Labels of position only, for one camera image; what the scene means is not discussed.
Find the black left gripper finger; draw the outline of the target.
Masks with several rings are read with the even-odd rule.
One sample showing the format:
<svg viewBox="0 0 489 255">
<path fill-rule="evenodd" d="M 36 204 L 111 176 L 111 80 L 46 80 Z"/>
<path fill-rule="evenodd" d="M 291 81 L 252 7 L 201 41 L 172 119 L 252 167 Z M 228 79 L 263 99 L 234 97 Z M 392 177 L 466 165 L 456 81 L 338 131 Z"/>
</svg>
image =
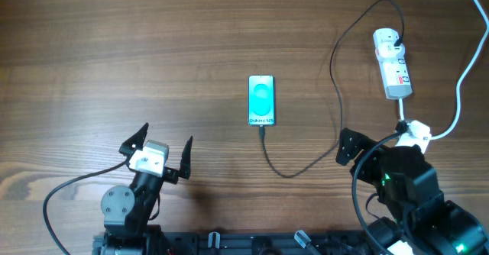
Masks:
<svg viewBox="0 0 489 255">
<path fill-rule="evenodd" d="M 142 150 L 148 128 L 149 124 L 145 123 L 135 134 L 121 144 L 118 152 L 124 156 L 132 156 L 136 150 Z"/>
<path fill-rule="evenodd" d="M 193 137 L 190 137 L 186 142 L 181 155 L 179 177 L 189 179 L 191 175 L 191 150 L 193 145 Z"/>
</svg>

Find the blue Galaxy smartphone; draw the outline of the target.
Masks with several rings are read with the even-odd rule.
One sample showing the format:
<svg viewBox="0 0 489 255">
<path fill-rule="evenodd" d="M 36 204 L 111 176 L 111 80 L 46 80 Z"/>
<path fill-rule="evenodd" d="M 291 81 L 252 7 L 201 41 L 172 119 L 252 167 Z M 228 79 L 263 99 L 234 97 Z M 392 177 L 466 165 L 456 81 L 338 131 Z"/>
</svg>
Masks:
<svg viewBox="0 0 489 255">
<path fill-rule="evenodd" d="M 275 86 L 272 75 L 248 77 L 248 124 L 275 125 Z"/>
</svg>

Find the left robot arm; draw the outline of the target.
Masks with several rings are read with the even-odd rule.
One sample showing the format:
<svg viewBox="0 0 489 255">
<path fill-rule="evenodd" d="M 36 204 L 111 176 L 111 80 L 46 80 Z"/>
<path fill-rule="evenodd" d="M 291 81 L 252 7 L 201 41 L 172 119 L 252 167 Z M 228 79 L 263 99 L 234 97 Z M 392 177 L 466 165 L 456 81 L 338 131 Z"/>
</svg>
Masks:
<svg viewBox="0 0 489 255">
<path fill-rule="evenodd" d="M 163 184 L 176 185 L 179 179 L 190 177 L 193 139 L 190 138 L 183 148 L 180 168 L 174 169 L 166 166 L 169 146 L 145 140 L 148 128 L 149 124 L 144 124 L 119 148 L 134 178 L 129 186 L 114 186 L 103 195 L 101 210 L 105 232 L 94 237 L 93 255 L 175 253 L 161 226 L 149 222 L 159 215 L 153 210 L 160 208 Z"/>
</svg>

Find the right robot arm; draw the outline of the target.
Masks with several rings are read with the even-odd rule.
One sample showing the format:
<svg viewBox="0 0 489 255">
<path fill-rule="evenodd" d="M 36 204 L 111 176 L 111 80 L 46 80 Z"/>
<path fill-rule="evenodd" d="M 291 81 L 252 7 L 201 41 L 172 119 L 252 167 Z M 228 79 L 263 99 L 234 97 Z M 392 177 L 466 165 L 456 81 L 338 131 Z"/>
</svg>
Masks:
<svg viewBox="0 0 489 255">
<path fill-rule="evenodd" d="M 435 168 L 426 162 L 421 147 L 387 147 L 408 129 L 375 141 L 348 128 L 342 129 L 337 163 L 351 168 L 352 195 L 359 181 L 372 185 L 401 231 L 423 254 L 486 254 L 488 233 L 478 219 L 445 199 Z"/>
</svg>

